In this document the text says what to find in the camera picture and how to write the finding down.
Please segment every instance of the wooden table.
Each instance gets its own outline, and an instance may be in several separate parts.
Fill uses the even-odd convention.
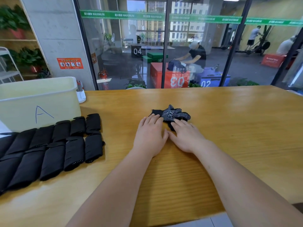
[[[1,227],[64,226],[132,148],[140,119],[169,104],[188,112],[206,138],[290,203],[303,202],[301,96],[273,86],[88,91],[86,96],[81,111],[100,114],[105,156],[2,195]],[[131,226],[168,225],[222,211],[204,167],[168,141],[147,169]]]

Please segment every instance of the fire extinguisher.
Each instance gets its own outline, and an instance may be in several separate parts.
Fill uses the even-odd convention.
[[[107,79],[107,72],[104,67],[103,67],[103,71],[99,72],[98,75],[101,80]],[[103,82],[101,83],[101,85],[102,85],[102,90],[109,90],[108,82]]]

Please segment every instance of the backpack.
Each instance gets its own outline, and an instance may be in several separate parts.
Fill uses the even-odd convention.
[[[169,62],[169,65],[168,65],[168,67],[167,67],[167,70],[173,71],[173,70],[174,70],[174,67],[176,67],[177,69],[180,69],[179,72],[181,72],[181,73],[185,73],[185,72],[186,72],[185,66],[183,66],[183,65],[181,64],[180,61],[171,60],[171,61]]]

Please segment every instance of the plastic storage bin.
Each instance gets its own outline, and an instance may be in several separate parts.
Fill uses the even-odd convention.
[[[0,120],[13,132],[81,116],[74,77],[0,84]]]

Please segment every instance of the green banner strip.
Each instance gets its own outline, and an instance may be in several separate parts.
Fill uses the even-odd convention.
[[[131,12],[131,11],[104,11],[104,10],[80,10],[82,18],[103,18],[116,20],[157,20],[165,21],[164,13]],[[194,14],[170,14],[170,21],[190,21],[219,24],[240,24],[242,17],[194,15]],[[257,18],[248,17],[245,24],[250,25],[281,25],[303,26],[303,21],[292,19]]]

